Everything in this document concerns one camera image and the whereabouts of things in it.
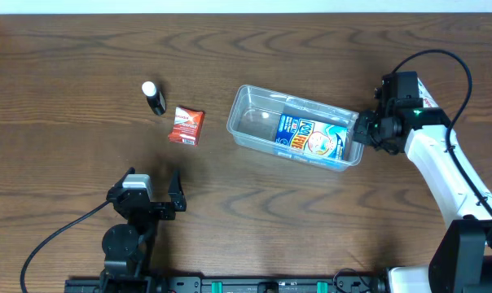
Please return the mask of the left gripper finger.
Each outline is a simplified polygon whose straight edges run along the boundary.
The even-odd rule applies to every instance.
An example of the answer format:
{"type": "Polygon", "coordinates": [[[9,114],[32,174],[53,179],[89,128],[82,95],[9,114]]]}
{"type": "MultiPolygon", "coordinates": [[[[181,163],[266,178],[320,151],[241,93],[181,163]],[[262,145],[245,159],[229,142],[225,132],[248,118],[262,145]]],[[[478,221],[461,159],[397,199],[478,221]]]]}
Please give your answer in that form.
{"type": "Polygon", "coordinates": [[[185,212],[187,210],[187,201],[182,190],[180,172],[176,169],[169,184],[168,195],[176,212],[185,212]]]}
{"type": "Polygon", "coordinates": [[[130,167],[125,174],[113,185],[115,188],[122,188],[123,187],[123,182],[125,179],[130,175],[130,174],[135,174],[135,168],[130,167]]]}

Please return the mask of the blue Kool Fever box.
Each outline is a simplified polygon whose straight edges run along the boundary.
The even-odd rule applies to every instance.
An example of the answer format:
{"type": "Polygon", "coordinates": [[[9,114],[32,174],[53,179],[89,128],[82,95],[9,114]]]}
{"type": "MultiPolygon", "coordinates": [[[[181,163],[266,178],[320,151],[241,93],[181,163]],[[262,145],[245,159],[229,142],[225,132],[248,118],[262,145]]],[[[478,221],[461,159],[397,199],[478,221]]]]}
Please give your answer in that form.
{"type": "Polygon", "coordinates": [[[303,155],[344,159],[347,128],[317,120],[282,114],[275,142],[303,155]]]}

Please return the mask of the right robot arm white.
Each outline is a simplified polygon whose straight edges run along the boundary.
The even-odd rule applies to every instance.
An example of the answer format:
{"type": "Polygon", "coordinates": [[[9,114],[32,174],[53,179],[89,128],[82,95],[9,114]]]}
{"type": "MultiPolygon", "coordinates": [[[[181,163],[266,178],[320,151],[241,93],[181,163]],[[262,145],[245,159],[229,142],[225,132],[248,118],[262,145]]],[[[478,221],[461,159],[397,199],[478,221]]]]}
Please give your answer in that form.
{"type": "Polygon", "coordinates": [[[353,139],[403,152],[426,181],[447,231],[430,263],[387,272],[390,292],[492,292],[492,195],[448,131],[440,108],[362,112],[353,139]]]}

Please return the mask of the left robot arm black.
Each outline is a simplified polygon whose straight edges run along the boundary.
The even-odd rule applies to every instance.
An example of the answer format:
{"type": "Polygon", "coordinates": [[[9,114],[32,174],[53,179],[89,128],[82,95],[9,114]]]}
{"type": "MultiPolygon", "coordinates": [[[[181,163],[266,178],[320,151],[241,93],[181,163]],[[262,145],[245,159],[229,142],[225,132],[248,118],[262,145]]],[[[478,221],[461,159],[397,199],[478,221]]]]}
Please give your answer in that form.
{"type": "Polygon", "coordinates": [[[101,273],[103,292],[149,292],[155,280],[149,275],[148,265],[155,246],[160,221],[172,221],[177,212],[187,209],[179,171],[169,184],[169,201],[152,199],[151,178],[129,168],[107,193],[106,200],[125,220],[114,225],[102,240],[105,254],[101,273]]]}

